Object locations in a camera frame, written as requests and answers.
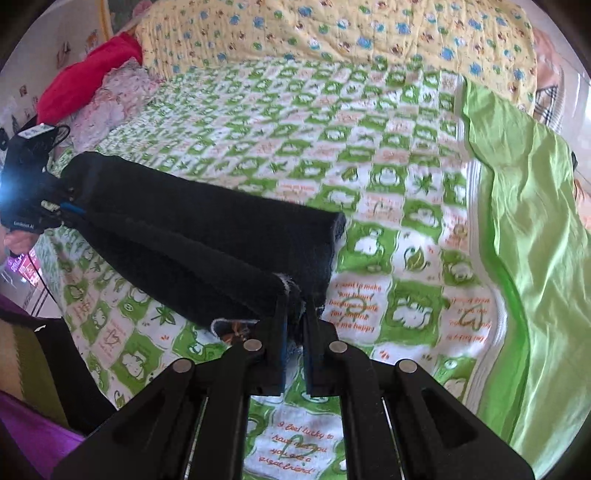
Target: green and white quilt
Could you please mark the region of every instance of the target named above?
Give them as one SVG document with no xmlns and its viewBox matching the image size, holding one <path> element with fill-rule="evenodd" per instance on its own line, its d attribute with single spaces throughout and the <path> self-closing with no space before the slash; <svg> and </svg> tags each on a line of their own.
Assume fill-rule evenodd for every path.
<svg viewBox="0 0 591 480">
<path fill-rule="evenodd" d="M 323 319 L 373 359 L 415 359 L 477 412 L 506 310 L 479 255 L 479 164 L 456 114 L 462 86 L 420 58 L 195 70 L 162 86 L 97 150 L 344 212 Z M 80 354 L 116 406 L 177 358 L 203 362 L 225 350 L 130 285 L 76 231 L 47 232 L 37 254 Z M 338 399 L 307 396 L 292 358 L 284 396 L 251 401 L 245 478 L 344 479 L 345 469 Z"/>
</svg>

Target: blue flower pattern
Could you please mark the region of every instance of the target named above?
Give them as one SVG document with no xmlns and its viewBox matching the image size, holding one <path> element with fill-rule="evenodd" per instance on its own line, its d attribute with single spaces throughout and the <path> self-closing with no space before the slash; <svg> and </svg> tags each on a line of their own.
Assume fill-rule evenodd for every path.
<svg viewBox="0 0 591 480">
<path fill-rule="evenodd" d="M 444 60 L 452 61 L 454 54 L 453 54 L 452 49 L 445 47 L 441 50 L 440 55 L 441 55 L 441 58 L 443 58 Z"/>
<path fill-rule="evenodd" d="M 459 68 L 464 74 L 479 77 L 480 81 L 487 85 L 490 83 L 496 84 L 496 88 L 502 94 L 509 96 L 507 94 L 508 90 L 511 94 L 510 97 L 513 99 L 519 96 L 521 101 L 526 103 L 525 99 L 529 98 L 527 92 L 518 86 L 518 82 L 525 82 L 526 88 L 529 88 L 530 85 L 527 82 L 531 83 L 531 78 L 532 76 L 535 77 L 535 74 L 526 75 L 532 69 L 529 66 L 516 68 L 516 62 L 523 61 L 524 55 L 526 60 L 531 58 L 532 51 L 527 47 L 527 42 L 524 42 L 531 37 L 531 26 L 526 22 L 527 19 L 524 18 L 519 8 L 492 8 L 478 0 L 476 2 L 473 0 L 448 0 L 446 2 L 436 0 L 430 4 L 427 11 L 421 11 L 420 8 L 414 6 L 417 2 L 412 0 L 409 4 L 412 3 L 413 5 L 401 8 L 397 11 L 395 19 L 391 19 L 390 16 L 388 18 L 383 17 L 383 2 L 362 1 L 360 5 L 354 7 L 354 13 L 352 13 L 351 17 L 341 17 L 343 14 L 347 15 L 348 10 L 332 11 L 332 14 L 329 13 L 331 10 L 328 10 L 333 6 L 331 2 L 334 4 L 335 1 L 340 0 L 319 0 L 319 5 L 312 2 L 302 2 L 301 0 L 298 0 L 297 3 L 296 0 L 293 1 L 293 7 L 290 8 L 292 15 L 288 15 L 281 10 L 264 7 L 264 0 L 261 2 L 258 0 L 242 0 L 240 2 L 236 2 L 236 0 L 219 0 L 220 6 L 216 5 L 215 7 L 212 7 L 212 5 L 218 4 L 216 0 L 198 2 L 201 3 L 201 8 L 188 8 L 186 11 L 178 12 L 179 15 L 186 16 L 182 26 L 181 24 L 175 25 L 173 22 L 169 24 L 167 21 L 156 23 L 153 27 L 158 33 L 165 30 L 164 38 L 177 45 L 179 41 L 176 39 L 181 36 L 182 39 L 189 41 L 191 48 L 177 53 L 178 49 L 174 45 L 167 44 L 167 47 L 171 50 L 170 52 L 167 50 L 165 53 L 167 59 L 170 55 L 169 60 L 158 62 L 156 59 L 150 58 L 148 61 L 150 63 L 154 62 L 154 65 L 160 69 L 171 69 L 174 73 L 178 73 L 179 70 L 181 72 L 186 71 L 187 66 L 184 65 L 183 61 L 174 64 L 172 59 L 183 59 L 193 45 L 201 47 L 202 43 L 211 49 L 207 64 L 213 59 L 220 62 L 226 61 L 227 52 L 219 52 L 219 50 L 216 50 L 219 49 L 219 46 L 212 41 L 208 41 L 220 37 L 224 32 L 223 28 L 213 30 L 211 22 L 221 20 L 227 22 L 225 28 L 228 28 L 228 25 L 235 27 L 236 30 L 232 34 L 235 40 L 229 44 L 229 48 L 231 50 L 240 50 L 239 43 L 236 43 L 238 28 L 242 30 L 240 40 L 244 40 L 243 31 L 247 31 L 249 26 L 244 25 L 246 12 L 242 11 L 248 8 L 246 21 L 252 21 L 252 26 L 255 29 L 265 31 L 264 33 L 257 33 L 255 30 L 255 38 L 251 42 L 246 42 L 248 49 L 251 51 L 268 52 L 268 49 L 275 50 L 278 56 L 286 60 L 294 60 L 297 58 L 302 59 L 302 55 L 306 55 L 305 48 L 308 52 L 310 50 L 317 51 L 315 58 L 320 56 L 327 61 L 343 61 L 343 58 L 347 61 L 348 56 L 364 56 L 364 58 L 373 58 L 373 61 L 377 61 L 376 59 L 380 57 L 386 65 L 392 63 L 392 55 L 394 55 L 400 60 L 400 63 L 406 63 L 409 66 L 408 68 L 412 69 L 414 64 L 420 63 L 420 61 L 410 58 L 408 52 L 416 52 L 417 45 L 418 51 L 421 52 L 421 44 L 425 46 L 431 44 L 426 51 L 438 51 L 440 59 L 452 63 L 449 67 L 452 70 Z M 315 15 L 318 10 L 322 11 L 325 8 L 327 9 L 326 15 L 324 12 L 318 16 Z M 254 10 L 255 15 L 258 11 L 261 13 L 258 16 L 250 16 L 251 9 Z M 313 31 L 309 31 L 311 24 L 306 23 L 305 18 L 316 22 L 313 24 Z M 200 26 L 203 24 L 200 24 L 199 21 L 205 22 L 205 28 Z M 286 27 L 293 29 L 293 33 L 285 30 Z M 331 38 L 335 36 L 337 31 L 342 33 L 336 34 L 336 38 L 339 40 L 333 46 Z M 407 37 L 408 40 L 399 37 L 396 39 L 396 35 Z M 391 43 L 387 45 L 387 50 L 382 50 L 382 47 L 377 50 L 378 46 L 375 44 L 377 38 L 380 38 L 380 42 Z M 337 51 L 335 59 L 333 59 L 335 52 L 332 48 L 329 51 L 324 51 L 328 46 L 333 46 Z M 194 51 L 190 53 L 194 60 L 198 60 L 200 55 L 202 53 L 197 55 L 195 55 Z M 426 55 L 425 61 L 429 62 L 430 58 L 432 57 L 429 54 Z M 520 88 L 521 91 L 515 95 L 516 89 Z"/>
<path fill-rule="evenodd" d="M 470 25 L 474 30 L 482 31 L 482 24 L 471 18 L 468 20 L 468 25 Z"/>
<path fill-rule="evenodd" d="M 397 23 L 396 28 L 398 29 L 399 35 L 410 35 L 410 27 L 407 23 Z"/>
<path fill-rule="evenodd" d="M 297 9 L 297 12 L 302 16 L 302 17 L 310 17 L 312 15 L 312 9 L 310 7 L 299 7 Z"/>
<path fill-rule="evenodd" d="M 480 76 L 482 73 L 482 65 L 478 65 L 476 62 L 474 62 L 472 65 L 470 65 L 470 73 L 476 75 L 477 77 Z"/>
<path fill-rule="evenodd" d="M 371 48 L 371 44 L 371 40 L 365 37 L 359 37 L 359 40 L 357 41 L 357 45 L 367 50 Z"/>
</svg>

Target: black cable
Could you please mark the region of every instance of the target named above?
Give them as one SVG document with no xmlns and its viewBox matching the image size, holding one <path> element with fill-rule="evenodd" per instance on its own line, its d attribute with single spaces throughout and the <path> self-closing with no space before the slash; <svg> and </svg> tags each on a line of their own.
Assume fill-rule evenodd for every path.
<svg viewBox="0 0 591 480">
<path fill-rule="evenodd" d="M 56 301 L 56 298 L 53 296 L 53 294 L 51 293 L 51 290 L 49 288 L 47 288 L 47 284 L 45 283 L 45 280 L 43 280 L 43 277 L 41 276 L 41 273 L 39 272 L 39 270 L 37 270 L 37 267 L 35 266 L 35 262 L 33 261 L 33 259 L 31 258 L 31 254 L 29 252 L 27 252 L 27 257 L 29 259 L 29 262 L 31 262 L 31 265 L 33 266 L 33 268 L 35 269 L 35 273 L 37 274 L 37 276 L 39 277 L 39 280 L 41 280 L 41 283 L 43 283 L 43 287 L 45 287 L 45 289 L 47 290 L 47 293 L 49 294 L 49 296 L 51 297 L 51 299 L 55 302 L 55 304 L 59 307 L 60 304 Z"/>
<path fill-rule="evenodd" d="M 60 129 L 61 128 L 66 129 L 66 134 L 62 138 L 60 138 Z M 70 135 L 70 127 L 68 127 L 67 125 L 58 125 L 56 127 L 56 129 L 57 129 L 56 140 L 54 141 L 50 150 L 53 150 L 54 148 L 56 148 L 60 143 L 62 143 L 66 138 L 68 138 L 68 135 Z"/>
</svg>

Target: leaf print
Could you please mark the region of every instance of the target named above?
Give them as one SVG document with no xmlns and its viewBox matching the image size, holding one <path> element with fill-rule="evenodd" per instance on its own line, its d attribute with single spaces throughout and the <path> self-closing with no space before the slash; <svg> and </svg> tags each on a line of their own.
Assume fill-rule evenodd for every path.
<svg viewBox="0 0 591 480">
<path fill-rule="evenodd" d="M 160 325 L 164 325 L 165 323 L 169 323 L 170 325 L 177 324 L 176 320 L 174 319 L 174 312 L 172 309 L 162 305 L 161 307 L 156 307 L 156 311 L 158 312 L 158 315 L 151 318 L 150 320 L 159 320 Z"/>
<path fill-rule="evenodd" d="M 424 177 L 415 176 L 413 179 L 413 186 L 417 189 L 416 193 L 423 191 L 427 195 L 430 191 L 435 190 L 433 186 L 433 176 L 431 174 Z"/>
<path fill-rule="evenodd" d="M 287 165 L 287 162 L 271 162 L 269 163 L 269 168 L 271 169 L 271 171 L 273 173 L 278 173 L 280 171 L 287 171 L 285 169 L 285 166 Z"/>
</svg>

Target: cartoon frog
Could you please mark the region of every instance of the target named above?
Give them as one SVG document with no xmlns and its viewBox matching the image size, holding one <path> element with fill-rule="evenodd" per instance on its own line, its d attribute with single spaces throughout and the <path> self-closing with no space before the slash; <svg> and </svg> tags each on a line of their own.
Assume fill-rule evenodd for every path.
<svg viewBox="0 0 591 480">
<path fill-rule="evenodd" d="M 80 300 L 84 296 L 85 291 L 76 285 L 67 285 L 66 288 L 74 301 Z"/>
<path fill-rule="evenodd" d="M 258 167 L 258 165 L 256 163 L 256 160 L 254 160 L 253 158 L 249 158 L 248 160 L 245 160 L 240 164 L 241 170 L 249 170 L 251 168 L 257 168 L 257 167 Z"/>
<path fill-rule="evenodd" d="M 247 193 L 261 193 L 263 190 L 265 190 L 265 187 L 258 183 L 249 183 L 246 185 L 241 185 L 240 189 Z"/>
<path fill-rule="evenodd" d="M 435 218 L 433 212 L 428 208 L 419 208 L 419 210 L 410 214 L 410 218 L 433 228 L 439 226 L 439 220 Z"/>
<path fill-rule="evenodd" d="M 94 256 L 94 254 L 95 254 L 95 251 L 91 248 L 88 248 L 82 254 L 82 258 L 84 258 L 85 260 L 90 262 L 90 260 L 92 260 L 92 257 Z"/>
<path fill-rule="evenodd" d="M 364 236 L 355 242 L 354 250 L 363 255 L 374 256 L 378 253 L 384 253 L 384 247 L 380 245 L 378 239 L 382 231 L 371 229 L 369 235 Z"/>
<path fill-rule="evenodd" d="M 246 424 L 246 434 L 248 435 L 250 432 L 256 429 L 257 426 L 258 423 L 255 420 L 248 419 L 248 423 Z"/>
<path fill-rule="evenodd" d="M 393 168 L 383 168 L 378 173 L 376 180 L 384 186 L 396 186 L 400 184 L 400 177 Z"/>
<path fill-rule="evenodd" d="M 98 385 L 98 387 L 103 390 L 104 389 L 104 384 L 103 381 L 100 378 L 100 367 L 97 365 L 95 369 L 90 371 L 90 376 L 92 377 L 92 379 L 95 381 L 95 383 Z"/>
<path fill-rule="evenodd" d="M 466 385 L 466 380 L 464 380 L 463 378 L 459 378 L 459 379 L 451 378 L 443 384 L 443 387 L 449 393 L 451 393 L 454 397 L 460 398 L 460 396 L 464 393 L 465 385 Z"/>
<path fill-rule="evenodd" d="M 316 177 L 322 172 L 321 168 L 318 167 L 305 167 L 304 168 L 304 176 L 306 177 Z"/>
<path fill-rule="evenodd" d="M 431 319 L 433 309 L 431 307 L 423 307 L 417 302 L 409 303 L 410 299 L 398 300 L 398 306 L 392 314 L 392 319 L 395 322 L 402 322 L 407 328 L 424 328 Z"/>
<path fill-rule="evenodd" d="M 465 262 L 460 262 L 455 265 L 452 265 L 449 271 L 457 282 L 464 282 L 466 280 L 470 280 L 474 276 L 474 272 L 472 271 L 470 265 L 468 265 Z"/>
<path fill-rule="evenodd" d="M 105 323 L 107 323 L 107 315 L 103 309 L 97 309 L 92 315 L 90 315 L 90 318 L 97 329 L 103 328 Z"/>
<path fill-rule="evenodd" d="M 314 97 L 312 97 L 312 95 L 308 95 L 307 93 L 302 93 L 301 95 L 298 95 L 298 100 L 302 103 L 308 103 L 314 100 Z"/>
<path fill-rule="evenodd" d="M 293 143 L 288 143 L 286 145 L 283 145 L 281 150 L 283 150 L 285 153 L 296 153 L 300 149 L 298 148 L 297 145 L 294 145 Z"/>
<path fill-rule="evenodd" d="M 457 203 L 464 203 L 466 201 L 466 187 L 464 185 L 455 185 L 453 193 L 456 195 Z"/>
<path fill-rule="evenodd" d="M 162 166 L 166 168 L 173 168 L 175 161 L 176 159 L 174 157 L 168 157 L 166 160 L 164 160 Z"/>
<path fill-rule="evenodd" d="M 349 155 L 352 157 L 367 157 L 368 152 L 367 152 L 367 150 L 362 150 L 360 148 L 350 147 L 349 148 Z"/>
<path fill-rule="evenodd" d="M 330 115 L 327 112 L 318 112 L 310 115 L 310 118 L 317 122 L 327 122 L 330 120 Z"/>
<path fill-rule="evenodd" d="M 350 80 L 353 82 L 363 83 L 365 81 L 365 74 L 364 72 L 353 72 L 351 74 Z"/>
<path fill-rule="evenodd" d="M 326 138 L 332 141 L 342 140 L 345 138 L 345 133 L 341 130 L 328 130 L 325 134 Z"/>
<path fill-rule="evenodd" d="M 332 190 L 326 199 L 329 202 L 335 203 L 341 207 L 351 208 L 355 201 L 355 197 L 341 190 Z"/>
<path fill-rule="evenodd" d="M 117 274 L 113 276 L 111 282 L 106 286 L 103 299 L 107 302 L 109 307 L 114 307 L 122 298 L 123 287 L 125 279 Z"/>
<path fill-rule="evenodd" d="M 145 378 L 144 365 L 146 360 L 146 357 L 140 352 L 135 352 L 134 354 L 125 353 L 121 358 L 121 363 L 123 363 L 132 377 L 142 381 Z"/>
</svg>

